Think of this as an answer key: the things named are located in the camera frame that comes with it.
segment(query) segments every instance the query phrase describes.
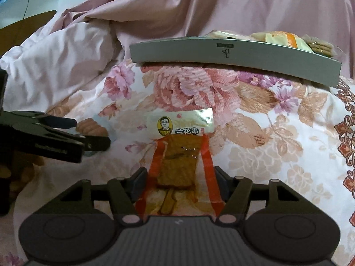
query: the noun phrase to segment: cable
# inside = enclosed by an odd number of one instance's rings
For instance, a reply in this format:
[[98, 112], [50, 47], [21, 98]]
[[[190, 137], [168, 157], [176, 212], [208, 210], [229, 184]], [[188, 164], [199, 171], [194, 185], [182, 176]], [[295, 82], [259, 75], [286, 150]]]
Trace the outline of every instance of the cable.
[[[23, 16], [22, 20], [24, 20], [24, 18], [25, 18], [25, 16], [26, 16], [29, 3], [30, 3], [30, 0], [27, 0], [27, 6], [26, 6], [26, 10], [24, 11], [24, 16]], [[12, 41], [12, 47], [14, 46], [14, 44], [15, 44], [15, 42], [16, 42], [16, 40], [17, 40], [17, 37], [18, 37], [19, 33], [21, 32], [23, 26], [24, 26], [24, 24], [22, 23], [22, 24], [21, 24], [21, 27], [18, 28], [17, 33], [16, 33], [16, 36], [15, 36], [15, 38], [14, 38], [13, 41]]]
[[22, 19], [24, 19], [24, 18], [25, 18], [25, 16], [26, 16], [26, 13], [27, 13], [27, 9], [28, 9], [28, 5], [29, 5], [29, 3], [30, 3], [30, 0], [27, 0], [26, 10], [24, 11], [24, 17], [23, 17]]

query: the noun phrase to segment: floral bedsheet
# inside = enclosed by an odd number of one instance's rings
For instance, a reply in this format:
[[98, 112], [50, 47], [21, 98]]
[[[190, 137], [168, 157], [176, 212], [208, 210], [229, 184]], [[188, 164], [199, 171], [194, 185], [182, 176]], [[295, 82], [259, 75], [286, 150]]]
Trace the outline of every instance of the floral bedsheet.
[[24, 261], [19, 258], [16, 250], [14, 226], [13, 226], [14, 205], [9, 214], [0, 217], [0, 265], [1, 266], [22, 266]]
[[[2, 247], [0, 265], [17, 266], [26, 260], [18, 227], [68, 186], [79, 179], [96, 184], [128, 177], [140, 166], [149, 169], [154, 142], [147, 135], [148, 113], [212, 107], [215, 132], [209, 142], [214, 165], [254, 183], [272, 178], [287, 183], [338, 223], [341, 240], [333, 260], [339, 266], [355, 266], [354, 92], [353, 81], [343, 77], [337, 88], [327, 88], [233, 66], [136, 65], [127, 60], [110, 67], [108, 74], [68, 97], [51, 114], [78, 121], [100, 117], [116, 140], [109, 151], [86, 157], [70, 171], [67, 163], [46, 161], [15, 205], [19, 258], [13, 248]], [[98, 207], [109, 211], [107, 204]]]

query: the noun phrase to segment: snack pile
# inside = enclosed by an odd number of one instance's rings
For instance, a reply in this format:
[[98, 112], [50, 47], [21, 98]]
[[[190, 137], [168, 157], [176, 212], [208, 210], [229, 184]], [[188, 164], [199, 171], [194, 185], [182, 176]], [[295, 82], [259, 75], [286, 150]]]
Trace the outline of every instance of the snack pile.
[[340, 60], [342, 56], [342, 51], [329, 42], [308, 35], [300, 38], [293, 33], [283, 31], [259, 32], [246, 36], [229, 30], [212, 30], [206, 37], [271, 43], [301, 49], [337, 60]]

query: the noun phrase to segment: orange-labeled package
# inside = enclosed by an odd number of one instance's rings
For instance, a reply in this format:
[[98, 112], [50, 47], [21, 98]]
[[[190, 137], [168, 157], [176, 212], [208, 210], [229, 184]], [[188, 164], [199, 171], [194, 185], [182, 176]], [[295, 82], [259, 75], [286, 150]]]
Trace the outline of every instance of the orange-labeled package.
[[[178, 117], [206, 118], [206, 115], [193, 112], [181, 112], [180, 115], [178, 113]], [[169, 118], [174, 115], [175, 112], [170, 112], [164, 113], [162, 117]], [[151, 121], [157, 118], [155, 114], [152, 117]], [[189, 119], [185, 122], [186, 124], [180, 125], [181, 129], [191, 126]], [[194, 126], [203, 123], [195, 120]], [[153, 127], [154, 123], [148, 123], [148, 128], [149, 125]], [[219, 193], [209, 152], [209, 132], [199, 131], [198, 134], [191, 134], [190, 131], [182, 133], [178, 131], [180, 134], [174, 134], [171, 131], [171, 133], [155, 139], [156, 150], [148, 171], [146, 188], [135, 205], [138, 213], [143, 218], [148, 215], [218, 216], [224, 202]]]
[[287, 33], [283, 31], [272, 31], [253, 33], [250, 36], [260, 42], [292, 47], [313, 53], [309, 45], [307, 45], [307, 43], [303, 39], [293, 33]]

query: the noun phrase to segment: pink flower pattern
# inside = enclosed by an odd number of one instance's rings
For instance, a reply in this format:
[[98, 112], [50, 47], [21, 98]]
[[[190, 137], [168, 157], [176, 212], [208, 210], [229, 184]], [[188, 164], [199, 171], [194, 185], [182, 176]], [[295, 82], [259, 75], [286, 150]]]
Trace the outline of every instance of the pink flower pattern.
[[162, 63], [144, 63], [141, 66], [142, 73], [148, 73], [149, 71], [157, 72], [163, 67]]
[[104, 116], [115, 116], [116, 112], [119, 111], [120, 109], [116, 106], [115, 103], [106, 106], [100, 113], [99, 116], [100, 117], [104, 117]]
[[230, 68], [166, 66], [155, 79], [156, 104], [175, 112], [213, 108], [215, 121], [225, 125], [240, 106], [238, 81]]
[[133, 144], [129, 144], [125, 147], [126, 151], [129, 153], [139, 153], [143, 149], [145, 149], [147, 146], [146, 143], [141, 143], [141, 142], [135, 142]]
[[0, 256], [0, 261], [6, 263], [4, 266], [22, 266], [24, 264], [21, 258], [14, 256], [12, 253], [8, 253], [8, 255], [4, 255], [3, 257]]
[[143, 130], [143, 129], [146, 129], [147, 128], [147, 125], [140, 125], [137, 127], [138, 130]]
[[104, 91], [113, 101], [121, 98], [130, 99], [132, 97], [131, 85], [134, 82], [134, 72], [122, 62], [113, 66], [108, 73]]
[[275, 97], [280, 101], [274, 108], [275, 113], [286, 112], [287, 114], [290, 114], [299, 104], [294, 89], [281, 87], [278, 89], [278, 92], [275, 93]]
[[292, 85], [291, 81], [289, 80], [272, 75], [259, 74], [257, 70], [251, 71], [253, 72], [240, 71], [240, 81], [265, 89], [268, 89], [275, 85], [277, 85], [278, 87]]

